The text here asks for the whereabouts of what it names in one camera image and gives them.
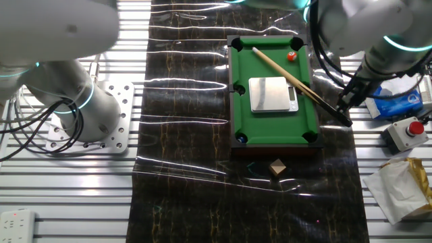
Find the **mounting hole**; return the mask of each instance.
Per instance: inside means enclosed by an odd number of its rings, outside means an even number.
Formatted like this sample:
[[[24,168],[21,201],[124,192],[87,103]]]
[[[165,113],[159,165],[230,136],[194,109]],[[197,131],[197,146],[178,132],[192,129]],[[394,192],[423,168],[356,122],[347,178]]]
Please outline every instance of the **mounting hole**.
[[[105,125],[103,125],[103,124],[100,124],[100,125],[99,125],[99,130],[100,130],[101,132],[103,132],[104,134],[108,134],[108,133],[109,133],[109,130],[108,130],[107,126],[105,126]]]
[[[236,140],[239,143],[247,143],[248,142],[248,137],[246,135],[244,135],[244,134],[237,134]]]
[[[236,93],[238,93],[240,96],[246,93],[246,89],[241,85],[234,85],[234,91],[236,91]]]

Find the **power strip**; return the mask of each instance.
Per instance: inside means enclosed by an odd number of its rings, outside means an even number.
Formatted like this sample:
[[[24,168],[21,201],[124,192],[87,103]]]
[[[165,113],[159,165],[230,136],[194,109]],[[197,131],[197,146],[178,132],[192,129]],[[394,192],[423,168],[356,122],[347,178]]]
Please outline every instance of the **power strip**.
[[[32,243],[34,212],[28,209],[0,215],[0,243]]]

